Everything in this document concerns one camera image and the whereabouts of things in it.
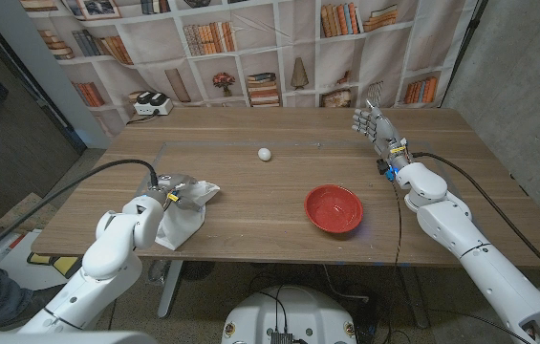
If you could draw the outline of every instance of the yellow label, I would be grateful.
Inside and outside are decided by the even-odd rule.
[[[402,151],[403,149],[405,149],[405,147],[399,147],[399,148],[395,148],[395,149],[391,149],[391,153],[397,153],[397,152],[400,152]]]

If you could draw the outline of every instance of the white cloth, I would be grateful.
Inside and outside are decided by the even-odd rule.
[[[197,182],[187,189],[181,190],[178,197],[186,197],[196,204],[202,205],[202,210],[182,210],[172,204],[163,213],[155,242],[161,246],[176,249],[195,233],[205,219],[205,203],[221,188],[206,181]]]

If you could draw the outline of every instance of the red bowl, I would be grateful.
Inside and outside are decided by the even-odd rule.
[[[361,200],[337,185],[322,185],[310,191],[304,207],[310,221],[330,233],[353,230],[363,219]]]

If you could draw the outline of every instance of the bookshelf backdrop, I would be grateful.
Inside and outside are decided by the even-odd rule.
[[[370,97],[437,107],[475,3],[21,0],[111,137],[133,116],[136,91],[175,106],[362,107]],[[230,97],[213,84],[219,73],[235,77]]]

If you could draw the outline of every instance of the cable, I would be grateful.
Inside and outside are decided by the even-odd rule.
[[[158,116],[158,115],[159,115],[159,110],[158,110],[158,109],[155,109],[155,111],[153,111],[153,115],[147,116],[147,117],[145,117],[145,118],[140,118],[140,119],[130,120],[130,121],[128,121],[125,125],[131,124],[131,123],[146,122],[146,121],[148,121],[149,119],[155,118],[155,117]]]
[[[123,160],[118,160],[118,161],[112,161],[112,162],[108,162],[108,163],[105,163],[103,164],[102,166],[99,166],[99,167],[96,167],[94,169],[92,169],[91,171],[85,173],[84,175],[78,177],[77,179],[75,179],[74,181],[70,182],[69,184],[67,184],[66,186],[60,188],[59,190],[55,191],[55,193],[47,196],[44,200],[40,201],[39,204],[37,204],[35,207],[33,207],[30,211],[28,211],[27,213],[25,213],[24,215],[22,215],[21,217],[19,217],[17,219],[17,221],[15,221],[14,223],[12,223],[12,225],[10,225],[9,227],[7,227],[6,229],[4,229],[1,233],[0,233],[0,241],[2,239],[4,239],[7,235],[9,235],[10,232],[12,232],[13,230],[15,230],[17,227],[19,227],[19,225],[23,224],[26,220],[28,220],[36,211],[38,211],[41,207],[43,207],[44,205],[46,205],[48,202],[52,201],[53,199],[55,199],[57,196],[61,195],[62,193],[64,193],[66,190],[68,190],[69,188],[77,185],[78,183],[86,180],[87,178],[95,175],[96,173],[98,172],[101,172],[103,170],[105,170],[106,168],[110,168],[110,167],[113,167],[113,166],[117,166],[117,165],[120,165],[120,164],[124,164],[124,163],[139,163],[139,164],[142,164],[144,166],[146,166],[146,168],[148,168],[148,170],[150,171],[150,178],[151,178],[151,185],[153,186],[157,186],[159,184],[158,180],[157,180],[157,173],[155,173],[155,169],[153,168],[153,166],[146,162],[146,161],[142,161],[142,160],[138,160],[138,159],[123,159]]]
[[[402,330],[394,330],[393,333],[401,333],[401,334],[405,335],[405,338],[407,338],[407,342],[412,344],[412,341],[410,340],[410,336],[407,335],[407,333],[405,333],[404,331],[402,331]]]
[[[276,331],[278,332],[278,304],[280,304],[280,307],[282,308],[282,313],[285,315],[285,333],[287,332],[287,311],[285,311],[285,306],[282,304],[280,300],[278,300],[278,292],[276,293],[276,296],[271,296],[270,294],[264,292],[264,291],[256,291],[260,294],[264,294],[268,297],[271,297],[272,299],[276,300]]]
[[[344,294],[344,293],[341,293],[341,292],[335,290],[334,285],[331,283],[331,277],[329,277],[329,272],[327,271],[327,266],[323,264],[323,268],[325,269],[325,276],[327,276],[327,282],[329,283],[329,288],[331,289],[331,291],[334,292],[334,294],[336,294],[337,296],[345,297],[345,298],[360,299],[361,301],[363,301],[363,303],[368,303],[369,302],[369,297],[368,296],[349,295],[349,294]]]
[[[395,191],[395,196],[397,197],[397,210],[398,210],[398,214],[399,214],[399,217],[400,217],[400,238],[399,238],[399,241],[398,241],[398,244],[397,244],[397,254],[395,255],[395,269],[394,269],[394,272],[397,272],[397,268],[398,268],[398,261],[399,261],[399,257],[400,257],[400,248],[401,248],[401,223],[402,223],[402,218],[401,218],[401,205],[400,205],[400,197],[399,197],[399,194],[397,193],[397,188],[395,187],[395,182],[391,182],[391,184],[393,185],[393,191]],[[403,293],[403,295],[406,295],[406,291],[405,291],[405,285],[403,285],[402,283],[401,284],[398,284],[398,279],[397,279],[397,274],[395,273],[394,274],[394,282],[395,282],[395,285],[396,287],[398,287],[398,289]],[[388,317],[388,334],[386,335],[386,338],[384,338],[384,341],[382,341],[382,344],[386,344],[386,343],[390,343],[390,340],[391,340],[391,336],[393,333],[402,333],[401,331],[399,330],[395,330],[395,331],[392,331],[392,328],[391,328],[391,311],[393,310],[392,306],[393,306],[393,301],[395,300],[395,298],[393,297],[392,300],[391,300],[391,305],[390,305],[390,309],[389,309],[389,317]],[[418,308],[422,308],[424,310],[427,310],[427,311],[432,311],[432,312],[447,312],[447,313],[453,313],[453,314],[458,314],[458,315],[462,315],[462,316],[467,316],[467,317],[470,317],[470,318],[473,318],[473,319],[477,319],[477,320],[480,320],[480,321],[483,321],[485,323],[487,323],[488,325],[491,325],[491,326],[494,326],[495,328],[505,332],[505,333],[508,333],[512,336],[514,336],[515,338],[518,338],[520,341],[522,341],[523,343],[527,343],[527,344],[530,344],[529,341],[527,341],[525,338],[521,337],[520,335],[504,328],[503,326],[500,326],[500,325],[497,325],[495,323],[493,323],[492,321],[490,320],[487,320],[487,319],[484,319],[482,318],[481,316],[478,316],[478,315],[473,315],[473,314],[467,314],[467,313],[462,313],[462,312],[456,312],[456,311],[449,311],[449,310],[438,310],[438,309],[431,309],[431,308],[428,308],[428,307],[425,307],[425,306],[421,306],[421,305],[415,305],[415,304],[412,304],[410,303],[406,298],[403,298],[401,299],[401,301],[405,302],[406,304],[410,305],[410,306],[413,306],[413,307],[418,307]]]
[[[511,230],[513,230],[514,233],[516,233],[516,235],[527,245],[527,247],[529,247],[529,249],[533,253],[535,253],[537,258],[539,258],[539,260],[540,260],[540,251],[537,250],[537,248],[529,241],[529,239],[527,239],[527,237],[516,227],[516,225],[508,218],[508,216],[503,212],[503,210],[501,210],[499,205],[494,203],[492,201],[492,199],[490,199],[490,196],[488,196],[488,194],[486,194],[485,191],[480,187],[480,185],[471,176],[469,176],[461,167],[457,166],[456,164],[454,164],[454,163],[452,163],[452,162],[450,162],[450,161],[448,161],[448,160],[446,160],[446,159],[444,159],[444,158],[442,158],[440,156],[437,156],[437,155],[431,154],[431,153],[417,152],[417,153],[413,153],[412,157],[414,157],[414,158],[419,158],[419,157],[433,158],[435,160],[438,160],[438,161],[441,161],[441,162],[447,164],[448,166],[454,168],[459,173],[461,173],[465,178],[467,178],[473,184],[473,186],[476,189],[478,189],[478,191],[480,191],[482,196],[484,196],[484,198],[490,203],[490,205],[503,218],[503,220],[508,224],[508,226],[511,228]]]

